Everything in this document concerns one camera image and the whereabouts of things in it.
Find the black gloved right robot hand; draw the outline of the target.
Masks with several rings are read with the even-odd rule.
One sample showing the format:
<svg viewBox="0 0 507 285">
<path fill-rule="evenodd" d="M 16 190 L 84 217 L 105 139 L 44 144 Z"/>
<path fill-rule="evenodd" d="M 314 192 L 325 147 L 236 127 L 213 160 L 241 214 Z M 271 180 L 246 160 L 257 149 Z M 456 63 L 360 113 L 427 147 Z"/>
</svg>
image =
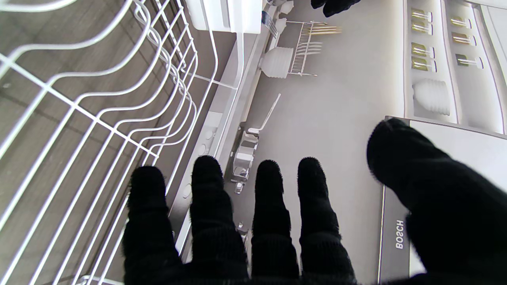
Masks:
<svg viewBox="0 0 507 285">
<path fill-rule="evenodd" d="M 506 284 L 504 191 L 396 118 L 374 128 L 366 162 L 408 209 L 408 238 L 426 269 L 388 285 Z M 191 187 L 193 259 L 184 264 L 175 248 L 163 174 L 154 166 L 133 171 L 122 242 L 125 284 L 357 285 L 317 159 L 306 157 L 297 169 L 302 265 L 275 161 L 257 169 L 251 271 L 214 157 L 196 159 Z"/>
</svg>

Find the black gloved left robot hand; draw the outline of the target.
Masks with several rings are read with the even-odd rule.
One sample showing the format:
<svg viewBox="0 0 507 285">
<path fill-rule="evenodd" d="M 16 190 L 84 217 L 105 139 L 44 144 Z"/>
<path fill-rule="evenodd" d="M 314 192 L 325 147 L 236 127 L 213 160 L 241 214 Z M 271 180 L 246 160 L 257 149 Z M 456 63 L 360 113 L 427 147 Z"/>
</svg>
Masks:
<svg viewBox="0 0 507 285">
<path fill-rule="evenodd" d="M 322 7 L 322 12 L 326 18 L 343 11 L 347 11 L 351 6 L 359 3 L 360 0 L 311 0 L 310 4 L 313 9 Z"/>
</svg>

